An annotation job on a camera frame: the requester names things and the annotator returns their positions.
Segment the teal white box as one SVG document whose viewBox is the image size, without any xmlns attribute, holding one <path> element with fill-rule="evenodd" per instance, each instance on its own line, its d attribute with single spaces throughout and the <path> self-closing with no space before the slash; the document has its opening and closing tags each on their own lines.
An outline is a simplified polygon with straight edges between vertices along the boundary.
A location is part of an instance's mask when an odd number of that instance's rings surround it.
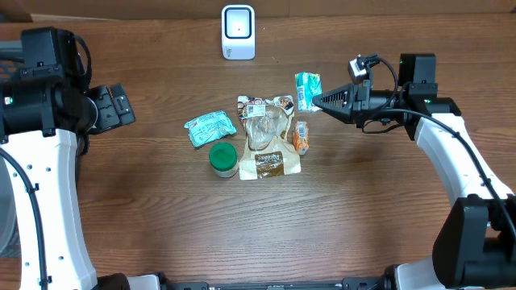
<svg viewBox="0 0 516 290">
<path fill-rule="evenodd" d="M 300 72 L 295 75 L 298 110 L 314 113 L 320 108 L 313 104 L 313 98 L 322 93 L 321 77 L 317 73 Z"/>
</svg>

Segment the orange snack packet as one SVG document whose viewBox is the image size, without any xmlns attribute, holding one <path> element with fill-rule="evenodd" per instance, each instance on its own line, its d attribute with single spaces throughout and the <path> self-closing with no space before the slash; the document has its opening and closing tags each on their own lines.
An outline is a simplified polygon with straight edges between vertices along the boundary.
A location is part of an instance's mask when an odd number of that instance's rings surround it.
<svg viewBox="0 0 516 290">
<path fill-rule="evenodd" d="M 293 129 L 293 145 L 299 155 L 305 155 L 309 145 L 309 127 L 305 121 L 297 121 Z"/>
</svg>

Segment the clear brown snack bag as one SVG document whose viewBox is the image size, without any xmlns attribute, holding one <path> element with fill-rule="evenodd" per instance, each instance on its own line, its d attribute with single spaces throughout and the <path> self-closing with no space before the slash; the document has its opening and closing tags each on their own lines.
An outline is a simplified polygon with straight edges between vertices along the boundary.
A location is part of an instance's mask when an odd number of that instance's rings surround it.
<svg viewBox="0 0 516 290">
<path fill-rule="evenodd" d="M 239 96 L 237 113 L 246 135 L 239 178 L 256 180 L 301 171 L 300 155 L 288 140 L 294 116 L 293 97 Z"/>
</svg>

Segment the teal wet wipes pack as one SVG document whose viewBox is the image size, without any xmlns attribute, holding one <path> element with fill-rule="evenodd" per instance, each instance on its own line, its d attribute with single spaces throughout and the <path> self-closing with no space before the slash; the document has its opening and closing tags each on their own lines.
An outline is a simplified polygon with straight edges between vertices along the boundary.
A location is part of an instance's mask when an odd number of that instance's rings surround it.
<svg viewBox="0 0 516 290">
<path fill-rule="evenodd" d="M 196 148 L 236 133 L 232 121 L 221 110 L 189 120 L 184 128 L 188 130 L 190 142 Z"/>
</svg>

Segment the green lid plastic jar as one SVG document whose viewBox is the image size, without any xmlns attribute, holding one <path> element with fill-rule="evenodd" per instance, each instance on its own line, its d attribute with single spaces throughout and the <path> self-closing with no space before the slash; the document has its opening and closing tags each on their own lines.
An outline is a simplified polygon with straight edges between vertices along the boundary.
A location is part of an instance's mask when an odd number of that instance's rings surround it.
<svg viewBox="0 0 516 290">
<path fill-rule="evenodd" d="M 210 166 L 219 177 L 229 178 L 238 171 L 237 151 L 230 143 L 216 143 L 210 149 L 209 161 Z"/>
</svg>

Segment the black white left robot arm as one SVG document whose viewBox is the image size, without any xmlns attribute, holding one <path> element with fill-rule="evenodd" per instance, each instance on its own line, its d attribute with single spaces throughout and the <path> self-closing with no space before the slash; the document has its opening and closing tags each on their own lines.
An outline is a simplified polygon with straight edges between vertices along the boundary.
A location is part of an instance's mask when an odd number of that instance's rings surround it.
<svg viewBox="0 0 516 290">
<path fill-rule="evenodd" d="M 135 121 L 123 87 L 92 87 L 85 41 L 55 27 L 2 42 L 1 57 L 18 65 L 1 85 L 1 157 L 21 240 L 21 288 L 162 288 L 157 274 L 98 276 L 81 226 L 77 160 L 91 135 Z"/>
</svg>

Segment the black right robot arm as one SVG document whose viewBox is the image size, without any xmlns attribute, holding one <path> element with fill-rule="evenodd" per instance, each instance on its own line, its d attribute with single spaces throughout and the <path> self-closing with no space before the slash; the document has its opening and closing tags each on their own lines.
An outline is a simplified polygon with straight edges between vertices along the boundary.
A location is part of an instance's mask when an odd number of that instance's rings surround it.
<svg viewBox="0 0 516 290">
<path fill-rule="evenodd" d="M 430 159 L 447 192 L 451 211 L 431 255 L 387 267 L 377 278 L 346 278 L 345 289 L 495 289 L 515 285 L 515 196 L 490 169 L 468 135 L 462 113 L 438 95 L 436 57 L 403 54 L 394 87 L 372 85 L 377 55 L 348 65 L 351 83 L 314 96 L 324 113 L 365 129 L 406 130 Z"/>
</svg>

